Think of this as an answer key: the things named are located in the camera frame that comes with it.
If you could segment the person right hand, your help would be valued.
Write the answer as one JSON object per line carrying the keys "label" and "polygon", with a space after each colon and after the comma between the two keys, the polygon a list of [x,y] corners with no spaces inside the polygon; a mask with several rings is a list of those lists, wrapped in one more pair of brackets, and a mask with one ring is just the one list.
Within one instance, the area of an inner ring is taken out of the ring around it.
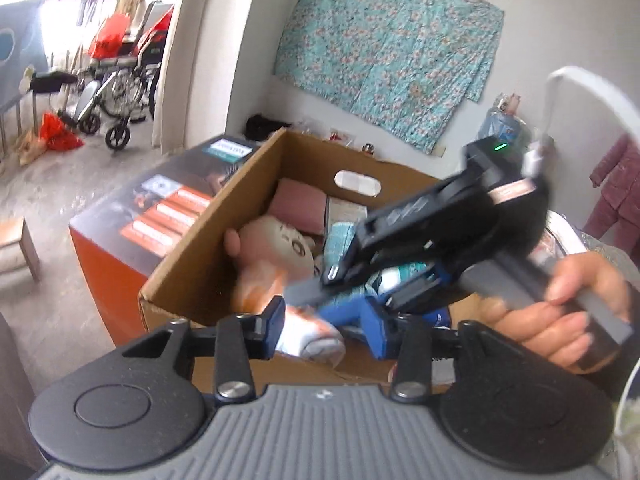
{"label": "person right hand", "polygon": [[499,298],[485,298],[478,310],[480,322],[566,370],[594,373],[613,362],[617,354],[611,353],[590,368],[578,365],[594,344],[594,336],[588,332],[588,314],[570,313],[565,304],[584,288],[599,296],[618,318],[631,321],[631,292],[623,275],[597,252],[583,252],[555,265],[544,301],[510,310]]}

